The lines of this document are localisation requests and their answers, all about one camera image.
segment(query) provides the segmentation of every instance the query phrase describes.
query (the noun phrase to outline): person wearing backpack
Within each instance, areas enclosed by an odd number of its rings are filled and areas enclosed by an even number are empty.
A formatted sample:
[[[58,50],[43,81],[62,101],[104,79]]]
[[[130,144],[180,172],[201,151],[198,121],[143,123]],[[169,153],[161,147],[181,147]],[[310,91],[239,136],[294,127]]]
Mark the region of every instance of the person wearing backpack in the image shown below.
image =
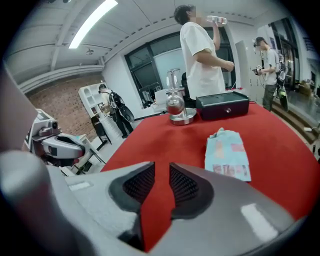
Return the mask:
[[[265,76],[265,89],[262,105],[266,110],[271,111],[274,93],[277,89],[277,72],[279,72],[280,69],[279,55],[268,45],[263,37],[257,37],[255,39],[255,45],[259,47],[260,51],[266,51],[267,53],[267,67],[260,69],[257,72],[259,76]]]

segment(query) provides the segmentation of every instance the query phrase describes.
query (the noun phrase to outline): camera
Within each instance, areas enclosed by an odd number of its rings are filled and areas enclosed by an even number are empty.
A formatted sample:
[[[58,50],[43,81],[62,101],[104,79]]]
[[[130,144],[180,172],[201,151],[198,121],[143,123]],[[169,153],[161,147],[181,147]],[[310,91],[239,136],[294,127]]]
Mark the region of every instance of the camera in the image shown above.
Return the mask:
[[[61,133],[61,129],[58,126],[58,121],[57,120],[50,120],[48,122],[48,126],[42,127],[39,132],[38,136],[43,137],[43,136],[50,136],[50,135],[55,135]]]
[[[256,66],[255,69],[252,69],[252,71],[256,76],[259,76],[259,73],[258,73],[259,70],[262,70],[262,67],[260,65]]]

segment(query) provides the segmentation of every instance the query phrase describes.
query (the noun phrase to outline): fluorescent light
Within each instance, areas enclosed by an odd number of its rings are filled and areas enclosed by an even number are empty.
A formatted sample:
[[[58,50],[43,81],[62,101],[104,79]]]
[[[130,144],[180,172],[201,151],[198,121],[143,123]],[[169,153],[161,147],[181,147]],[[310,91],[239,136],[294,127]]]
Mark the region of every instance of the fluorescent light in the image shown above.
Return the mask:
[[[73,38],[69,49],[76,49],[81,41],[85,38],[89,30],[100,20],[108,11],[115,7],[118,3],[115,0],[105,0],[83,23],[79,31]]]

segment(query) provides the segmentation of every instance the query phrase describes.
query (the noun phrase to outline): black box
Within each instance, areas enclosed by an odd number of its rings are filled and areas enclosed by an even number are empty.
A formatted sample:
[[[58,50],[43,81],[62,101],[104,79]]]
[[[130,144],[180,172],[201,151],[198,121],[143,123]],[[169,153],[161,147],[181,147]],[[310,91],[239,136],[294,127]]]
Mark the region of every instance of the black box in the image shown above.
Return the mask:
[[[245,115],[249,110],[249,98],[236,91],[196,97],[196,108],[203,120]]]

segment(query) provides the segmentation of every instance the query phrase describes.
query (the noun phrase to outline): brick wall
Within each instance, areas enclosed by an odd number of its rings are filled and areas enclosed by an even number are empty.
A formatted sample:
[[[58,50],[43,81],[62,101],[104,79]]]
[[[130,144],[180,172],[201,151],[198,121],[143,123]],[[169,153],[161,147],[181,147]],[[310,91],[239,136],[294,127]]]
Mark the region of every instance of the brick wall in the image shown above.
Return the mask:
[[[98,84],[101,80],[104,81],[101,74],[68,77],[37,88],[26,96],[37,109],[55,118],[63,133],[87,134],[87,138],[92,141],[97,134],[78,91],[81,87]]]

